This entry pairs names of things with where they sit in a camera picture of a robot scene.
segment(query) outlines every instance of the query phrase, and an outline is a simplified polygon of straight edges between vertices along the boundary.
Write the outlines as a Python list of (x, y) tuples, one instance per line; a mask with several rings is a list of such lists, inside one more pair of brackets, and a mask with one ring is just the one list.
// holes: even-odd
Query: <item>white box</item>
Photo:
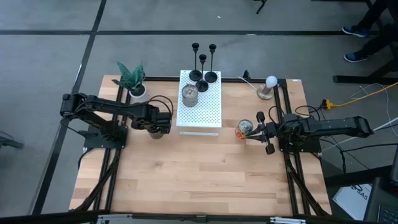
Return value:
[[(180, 134), (196, 134), (218, 136), (222, 127), (221, 119), (221, 72), (217, 74), (217, 81), (209, 83), (207, 91), (198, 92), (198, 103), (194, 107), (187, 107), (182, 103), (182, 88), (196, 82), (189, 79), (191, 70), (181, 70), (180, 88), (178, 93), (177, 128)], [(208, 71), (203, 72), (203, 79)]]
[(333, 201), (353, 219), (363, 221), (371, 191), (369, 184), (342, 187), (333, 197)]

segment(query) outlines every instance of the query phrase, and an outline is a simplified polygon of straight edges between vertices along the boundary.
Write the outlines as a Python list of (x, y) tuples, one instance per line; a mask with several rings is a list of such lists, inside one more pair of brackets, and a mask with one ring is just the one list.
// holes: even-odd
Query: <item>plant pot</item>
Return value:
[(144, 84), (141, 85), (141, 89), (137, 93), (132, 93), (129, 90), (129, 94), (131, 96), (131, 100), (130, 100), (131, 104), (133, 104), (133, 103), (142, 103), (142, 102), (145, 102), (145, 101), (149, 100), (149, 94), (148, 94), (148, 91), (147, 91), (147, 87)]

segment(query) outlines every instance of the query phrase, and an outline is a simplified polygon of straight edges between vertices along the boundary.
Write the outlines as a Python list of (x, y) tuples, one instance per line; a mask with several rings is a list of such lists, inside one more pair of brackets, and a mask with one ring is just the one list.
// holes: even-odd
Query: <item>blue sneaker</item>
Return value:
[(351, 54), (346, 54), (346, 55), (344, 55), (344, 59), (345, 59), (347, 62), (356, 63), (356, 62), (362, 62), (362, 61), (367, 60), (367, 59), (368, 59), (368, 56), (363, 56), (363, 57), (361, 57), (361, 56), (358, 56), (358, 55), (355, 54), (355, 53), (351, 53)]
[(357, 29), (355, 26), (346, 26), (342, 28), (343, 32), (346, 34), (355, 35), (357, 37), (366, 37), (369, 35), (368, 29)]

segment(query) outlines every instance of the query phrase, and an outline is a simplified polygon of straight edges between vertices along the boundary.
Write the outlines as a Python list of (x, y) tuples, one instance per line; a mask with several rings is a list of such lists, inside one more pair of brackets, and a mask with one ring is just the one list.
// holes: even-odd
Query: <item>gray floor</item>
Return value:
[[(0, 29), (90, 30), (99, 5), (100, 0), (0, 0)], [(367, 11), (364, 3), (309, 0), (268, 0), (263, 11), (255, 15), (258, 7), (258, 2), (241, 0), (108, 0), (99, 29), (340, 30), (341, 26), (357, 23)], [(382, 21), (391, 21), (388, 13), (383, 14)], [(87, 40), (86, 35), (0, 35), (0, 130), (25, 143), (21, 151), (10, 147), (0, 151), (0, 217), (29, 213), (60, 121), (61, 96), (72, 88)], [(80, 90), (97, 94), (103, 75), (118, 74), (116, 61), (128, 67), (142, 63), (148, 76), (177, 76), (181, 69), (192, 69), (190, 45), (198, 42), (204, 54), (209, 54), (209, 44), (218, 46), (213, 67), (221, 70), (223, 77), (240, 76), (249, 70), (253, 78), (299, 78), (308, 104), (317, 106), (324, 98), (342, 103), (360, 87), (333, 83), (333, 75), (365, 76), (392, 58), (391, 51), (384, 49), (367, 62), (350, 64), (343, 60), (345, 53), (360, 49), (367, 40), (352, 36), (97, 36)], [(398, 91), (392, 88), (388, 93), (390, 116), (395, 118)], [(357, 115), (367, 118), (372, 127), (387, 122), (385, 93), (325, 113), (328, 119)], [(72, 122), (72, 126), (86, 128), (79, 121)], [(387, 129), (342, 147), (396, 139)], [(81, 137), (67, 133), (45, 213), (67, 211), (82, 144)], [(379, 167), (390, 164), (393, 153), (392, 147), (379, 147), (353, 155), (368, 167)], [(337, 150), (325, 151), (323, 158), (334, 166), (324, 167), (325, 175), (337, 173), (341, 167)], [(364, 169), (349, 156), (346, 158), (348, 171)]]

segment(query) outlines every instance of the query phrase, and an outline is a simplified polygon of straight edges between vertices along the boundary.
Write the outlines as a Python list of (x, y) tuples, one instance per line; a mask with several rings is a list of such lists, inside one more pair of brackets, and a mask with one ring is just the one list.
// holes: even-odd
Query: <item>white perforated box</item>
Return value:
[(178, 130), (180, 134), (218, 135), (221, 129), (221, 72), (214, 71), (218, 76), (217, 81), (209, 83), (206, 92), (198, 92), (198, 103), (194, 107), (187, 107), (182, 103), (182, 88), (187, 83), (192, 85), (196, 83), (189, 79), (190, 72), (191, 70), (181, 70), (180, 72)]

